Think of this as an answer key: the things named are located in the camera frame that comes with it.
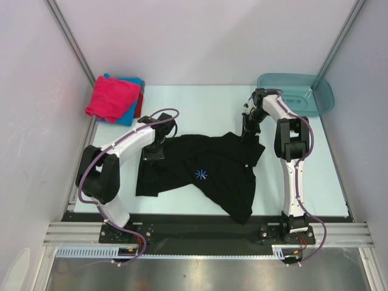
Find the black t shirt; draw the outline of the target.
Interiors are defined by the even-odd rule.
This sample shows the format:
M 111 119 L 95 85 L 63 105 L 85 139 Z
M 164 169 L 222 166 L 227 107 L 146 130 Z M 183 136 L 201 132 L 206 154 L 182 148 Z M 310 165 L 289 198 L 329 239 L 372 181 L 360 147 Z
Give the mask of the black t shirt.
M 161 192 L 192 184 L 231 219 L 245 224 L 253 213 L 253 168 L 265 149 L 257 136 L 242 138 L 232 132 L 215 137 L 168 138 L 163 145 L 163 159 L 140 160 L 136 195 L 157 197 Z

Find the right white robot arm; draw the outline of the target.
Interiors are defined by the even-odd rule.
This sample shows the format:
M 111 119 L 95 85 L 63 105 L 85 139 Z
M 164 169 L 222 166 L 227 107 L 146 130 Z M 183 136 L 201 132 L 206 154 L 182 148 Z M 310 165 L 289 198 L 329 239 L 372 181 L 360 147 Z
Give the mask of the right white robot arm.
M 308 230 L 308 213 L 304 206 L 304 160 L 311 154 L 314 137 L 309 120 L 293 112 L 281 97 L 280 89 L 258 88 L 244 104 L 242 140 L 261 133 L 266 117 L 276 123 L 274 151 L 284 177 L 284 205 L 279 235 L 286 243 L 294 243 Z

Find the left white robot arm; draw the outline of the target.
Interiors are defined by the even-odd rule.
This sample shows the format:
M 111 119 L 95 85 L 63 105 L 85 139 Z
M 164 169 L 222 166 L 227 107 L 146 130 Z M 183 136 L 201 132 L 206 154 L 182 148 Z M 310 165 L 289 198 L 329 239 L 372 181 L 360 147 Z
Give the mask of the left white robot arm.
M 157 118 L 152 114 L 138 119 L 127 133 L 102 147 L 87 146 L 79 163 L 75 181 L 79 200 L 95 205 L 103 218 L 114 226 L 113 236 L 123 243 L 133 238 L 134 228 L 129 224 L 130 214 L 118 195 L 121 166 L 138 152 L 146 162 L 164 159 L 167 135 L 177 130 L 178 110 L 174 116 L 164 110 L 157 113 Z

